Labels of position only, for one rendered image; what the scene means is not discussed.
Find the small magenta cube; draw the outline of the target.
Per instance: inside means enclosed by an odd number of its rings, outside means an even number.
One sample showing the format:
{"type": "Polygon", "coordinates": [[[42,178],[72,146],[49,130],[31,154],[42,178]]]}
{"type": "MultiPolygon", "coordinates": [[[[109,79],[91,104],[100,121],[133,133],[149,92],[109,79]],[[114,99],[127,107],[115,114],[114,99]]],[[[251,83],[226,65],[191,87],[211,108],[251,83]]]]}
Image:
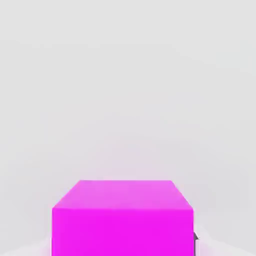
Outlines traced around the small magenta cube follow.
{"type": "Polygon", "coordinates": [[[51,241],[51,256],[194,256],[194,211],[170,180],[81,180],[51,241]]]}

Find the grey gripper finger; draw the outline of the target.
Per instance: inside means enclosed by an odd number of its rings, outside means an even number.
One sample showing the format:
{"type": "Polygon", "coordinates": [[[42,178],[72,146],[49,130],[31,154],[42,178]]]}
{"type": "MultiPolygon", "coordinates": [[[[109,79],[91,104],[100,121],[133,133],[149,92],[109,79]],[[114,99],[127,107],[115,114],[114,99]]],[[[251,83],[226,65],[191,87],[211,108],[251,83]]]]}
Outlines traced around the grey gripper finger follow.
{"type": "Polygon", "coordinates": [[[200,239],[197,236],[197,234],[193,233],[193,239],[194,239],[194,254],[193,256],[200,256],[200,239]]]}

